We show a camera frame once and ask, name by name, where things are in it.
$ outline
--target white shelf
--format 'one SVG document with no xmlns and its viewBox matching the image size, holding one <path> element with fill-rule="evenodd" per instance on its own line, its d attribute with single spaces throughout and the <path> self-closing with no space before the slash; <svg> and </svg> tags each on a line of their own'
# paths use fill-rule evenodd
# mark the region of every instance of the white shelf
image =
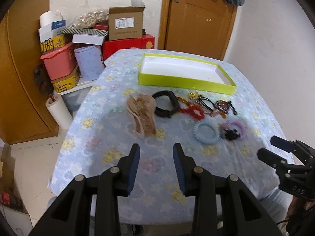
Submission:
<svg viewBox="0 0 315 236">
<path fill-rule="evenodd" d="M 88 87 L 92 87 L 94 85 L 94 83 L 96 82 L 96 80 L 94 81 L 84 81 L 82 78 L 79 79 L 78 85 L 75 86 L 74 88 L 72 88 L 71 90 L 66 90 L 63 92 L 60 92 L 60 95 L 64 95 L 64 94 L 68 94 L 77 90 L 81 90 L 84 88 L 88 88 Z"/>
</svg>

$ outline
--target white paper roll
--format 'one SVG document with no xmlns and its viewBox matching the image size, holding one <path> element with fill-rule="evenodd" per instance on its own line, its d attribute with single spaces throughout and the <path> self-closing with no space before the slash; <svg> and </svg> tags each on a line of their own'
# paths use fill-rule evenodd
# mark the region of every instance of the white paper roll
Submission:
<svg viewBox="0 0 315 236">
<path fill-rule="evenodd" d="M 42 28 L 59 20 L 62 20 L 60 11 L 47 11 L 39 17 L 40 27 Z"/>
<path fill-rule="evenodd" d="M 62 129 L 68 129 L 73 121 L 73 118 L 69 113 L 62 96 L 60 94 L 55 94 L 54 98 L 56 100 L 55 102 L 53 102 L 50 98 L 47 99 L 46 107 L 58 125 Z"/>
</svg>

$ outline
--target white sticker on door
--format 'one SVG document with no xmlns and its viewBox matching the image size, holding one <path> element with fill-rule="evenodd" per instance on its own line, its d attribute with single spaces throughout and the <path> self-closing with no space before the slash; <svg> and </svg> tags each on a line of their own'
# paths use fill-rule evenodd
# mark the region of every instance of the white sticker on door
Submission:
<svg viewBox="0 0 315 236">
<path fill-rule="evenodd" d="M 115 19 L 115 28 L 127 28 L 134 27 L 134 18 L 116 18 Z"/>
</svg>

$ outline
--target tiled floor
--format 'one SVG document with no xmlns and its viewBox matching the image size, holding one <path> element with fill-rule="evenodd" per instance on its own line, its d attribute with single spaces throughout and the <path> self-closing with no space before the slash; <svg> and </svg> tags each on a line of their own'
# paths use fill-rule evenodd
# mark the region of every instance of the tiled floor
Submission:
<svg viewBox="0 0 315 236">
<path fill-rule="evenodd" d="M 67 131 L 50 137 L 10 146 L 7 162 L 14 169 L 15 195 L 20 196 L 32 224 L 40 219 L 50 198 L 55 195 L 47 182 Z"/>
</svg>

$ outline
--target table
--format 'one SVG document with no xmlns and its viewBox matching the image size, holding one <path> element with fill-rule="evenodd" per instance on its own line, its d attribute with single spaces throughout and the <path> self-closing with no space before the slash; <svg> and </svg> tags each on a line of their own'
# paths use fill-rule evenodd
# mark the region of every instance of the table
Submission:
<svg viewBox="0 0 315 236">
<path fill-rule="evenodd" d="M 171 119 L 156 117 L 156 135 L 137 138 L 126 114 L 126 99 L 130 94 L 152 95 L 160 90 L 171 90 L 177 96 L 188 97 L 190 91 L 139 86 L 137 74 L 144 53 L 180 55 L 221 65 L 236 83 L 235 93 L 232 96 L 199 93 L 213 101 L 232 100 L 238 117 L 247 125 L 247 137 L 232 142 L 221 139 L 215 145 L 204 145 L 192 135 L 193 118 L 176 114 Z M 48 185 L 55 194 L 77 174 L 95 176 L 115 166 L 120 157 L 128 155 L 132 144 L 138 143 L 141 148 L 138 173 L 131 195 L 119 197 L 120 221 L 142 225 L 181 223 L 192 221 L 194 197 L 186 198 L 179 190 L 172 156 L 174 143 L 181 143 L 185 154 L 212 174 L 238 175 L 258 199 L 272 192 L 278 178 L 274 169 L 257 159 L 257 150 L 266 147 L 294 163 L 291 154 L 271 147 L 270 137 L 283 138 L 283 132 L 265 101 L 234 65 L 192 54 L 146 49 L 120 50 L 105 64 L 106 69 L 78 110 L 60 150 Z M 165 107 L 167 99 L 160 98 L 157 104 Z M 224 120 L 217 116 L 214 121 Z"/>
</svg>

